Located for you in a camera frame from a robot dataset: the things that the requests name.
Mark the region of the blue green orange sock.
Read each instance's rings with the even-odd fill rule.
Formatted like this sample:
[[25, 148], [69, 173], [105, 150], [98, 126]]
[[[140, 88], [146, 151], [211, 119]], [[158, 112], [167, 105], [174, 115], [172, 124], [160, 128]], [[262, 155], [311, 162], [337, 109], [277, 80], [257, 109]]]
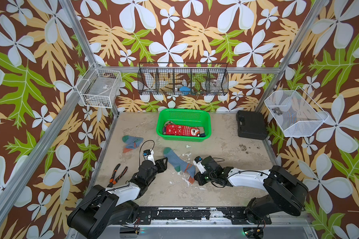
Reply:
[[144, 139], [142, 137], [135, 137], [130, 135], [123, 136], [122, 141], [125, 144], [123, 148], [123, 153], [127, 153], [138, 148], [143, 142], [143, 140]]
[[180, 159], [179, 156], [176, 155], [174, 151], [169, 147], [164, 148], [163, 155], [168, 159], [168, 162], [175, 168], [177, 172], [182, 171], [183, 173], [188, 173], [189, 174], [188, 182], [190, 184], [194, 184], [195, 182], [194, 165], [189, 164], [183, 161], [182, 159]]

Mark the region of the red christmas sock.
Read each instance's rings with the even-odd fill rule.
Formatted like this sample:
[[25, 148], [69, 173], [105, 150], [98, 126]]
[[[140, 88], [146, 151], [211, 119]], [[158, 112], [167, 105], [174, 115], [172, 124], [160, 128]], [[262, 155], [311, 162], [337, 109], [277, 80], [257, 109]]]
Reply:
[[167, 124], [163, 127], [163, 134], [174, 136], [200, 137], [200, 129], [185, 125]]

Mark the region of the cream purple striped sock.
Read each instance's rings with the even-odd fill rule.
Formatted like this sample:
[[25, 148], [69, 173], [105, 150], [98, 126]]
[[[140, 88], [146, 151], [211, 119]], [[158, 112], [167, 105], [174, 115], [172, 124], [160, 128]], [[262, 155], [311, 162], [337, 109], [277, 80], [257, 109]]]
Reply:
[[203, 127], [198, 127], [198, 137], [206, 137], [205, 129]]

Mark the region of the brown argyle sock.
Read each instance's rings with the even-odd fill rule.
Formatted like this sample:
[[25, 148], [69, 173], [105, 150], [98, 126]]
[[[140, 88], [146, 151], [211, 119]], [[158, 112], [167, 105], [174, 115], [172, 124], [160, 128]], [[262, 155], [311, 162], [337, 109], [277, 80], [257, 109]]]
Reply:
[[167, 121], [165, 124], [164, 124], [164, 126], [167, 126], [167, 125], [170, 125], [170, 124], [174, 124], [174, 122], [172, 122], [172, 121]]

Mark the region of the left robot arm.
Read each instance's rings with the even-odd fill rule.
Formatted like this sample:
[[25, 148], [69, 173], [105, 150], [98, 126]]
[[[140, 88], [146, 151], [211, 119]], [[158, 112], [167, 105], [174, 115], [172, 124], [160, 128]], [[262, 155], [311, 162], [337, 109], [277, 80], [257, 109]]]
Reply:
[[96, 239], [109, 225], [136, 222], [139, 206], [134, 200], [141, 198], [157, 174], [165, 172], [167, 167], [166, 157], [153, 162], [145, 160], [125, 185], [94, 186], [68, 216], [68, 226], [87, 239]]

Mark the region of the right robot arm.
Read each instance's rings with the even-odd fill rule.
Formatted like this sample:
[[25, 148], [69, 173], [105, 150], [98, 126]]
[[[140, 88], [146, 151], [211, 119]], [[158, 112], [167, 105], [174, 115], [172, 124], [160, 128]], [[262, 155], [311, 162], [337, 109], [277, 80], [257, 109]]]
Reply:
[[243, 170], [234, 167], [221, 167], [212, 157], [196, 157], [193, 164], [199, 172], [194, 179], [200, 186], [210, 182], [216, 187], [251, 187], [267, 192], [260, 198], [253, 198], [238, 218], [252, 224], [265, 222], [273, 213], [285, 212], [300, 216], [305, 211], [307, 186], [291, 175], [283, 167], [274, 165], [269, 170]]

